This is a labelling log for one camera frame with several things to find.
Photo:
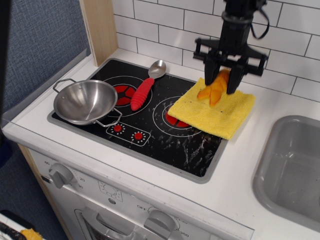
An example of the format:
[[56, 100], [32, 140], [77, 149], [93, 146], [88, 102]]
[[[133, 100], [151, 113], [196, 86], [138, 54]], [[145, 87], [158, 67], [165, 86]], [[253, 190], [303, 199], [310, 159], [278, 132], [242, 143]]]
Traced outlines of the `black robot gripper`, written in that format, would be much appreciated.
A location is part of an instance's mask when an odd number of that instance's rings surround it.
[[193, 57], [204, 63], [205, 85], [211, 85], [220, 67], [231, 68], [226, 93], [234, 94], [244, 75], [261, 76], [267, 55], [247, 44], [253, 32], [251, 18], [225, 18], [219, 40], [197, 38]]

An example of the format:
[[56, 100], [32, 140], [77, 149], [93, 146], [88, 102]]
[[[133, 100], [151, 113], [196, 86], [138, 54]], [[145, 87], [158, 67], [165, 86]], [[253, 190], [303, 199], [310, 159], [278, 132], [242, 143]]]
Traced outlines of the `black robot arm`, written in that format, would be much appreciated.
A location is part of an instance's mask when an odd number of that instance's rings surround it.
[[[270, 21], [263, 6], [265, 0], [227, 0], [225, 10], [221, 14], [223, 19], [219, 40], [197, 38], [193, 57], [204, 63], [204, 79], [208, 86], [212, 84], [220, 67], [230, 69], [226, 93], [235, 93], [244, 75], [261, 76], [268, 56], [252, 49], [248, 43], [249, 33], [257, 40], [266, 36]], [[264, 33], [258, 37], [253, 29], [254, 13], [260, 12], [267, 20]]]

